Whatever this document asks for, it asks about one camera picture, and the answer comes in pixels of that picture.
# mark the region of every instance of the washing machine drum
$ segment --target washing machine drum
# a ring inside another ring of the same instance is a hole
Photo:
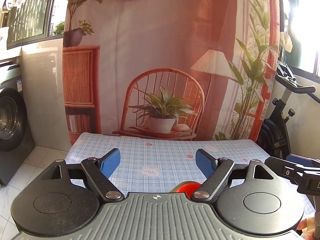
[[[0,91],[0,151],[17,148],[26,133],[27,109],[23,97],[13,89]]]

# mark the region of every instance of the chair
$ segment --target chair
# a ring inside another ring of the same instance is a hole
[[[144,105],[145,93],[158,94],[160,86],[164,87],[168,93],[173,96],[182,97],[188,100],[191,110],[197,115],[189,114],[186,118],[180,117],[178,124],[185,123],[192,130],[191,134],[185,136],[176,136],[173,138],[166,138],[167,140],[192,140],[196,137],[193,132],[199,122],[199,117],[204,109],[204,93],[200,84],[190,75],[183,71],[161,68],[146,71],[136,77],[130,83],[124,100],[124,107],[122,112],[122,119],[120,129],[114,131],[113,134],[120,134],[123,136],[134,136],[140,138],[156,138],[164,139],[154,136],[149,136],[135,130],[139,127],[145,127],[147,118],[138,119],[138,111],[133,106]]]

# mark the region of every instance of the red bowl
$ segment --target red bowl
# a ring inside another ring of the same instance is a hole
[[[176,192],[185,192],[187,197],[190,198],[192,193],[195,192],[201,186],[198,182],[192,182],[179,187]]]

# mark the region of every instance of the dark flower pot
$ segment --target dark flower pot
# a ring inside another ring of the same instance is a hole
[[[81,28],[63,33],[63,47],[78,46],[82,40],[83,32]]]

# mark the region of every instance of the tile floor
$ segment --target tile floor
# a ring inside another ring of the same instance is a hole
[[[64,159],[68,152],[36,146],[9,184],[0,188],[0,240],[11,240],[18,230],[10,215],[14,198],[49,164]]]

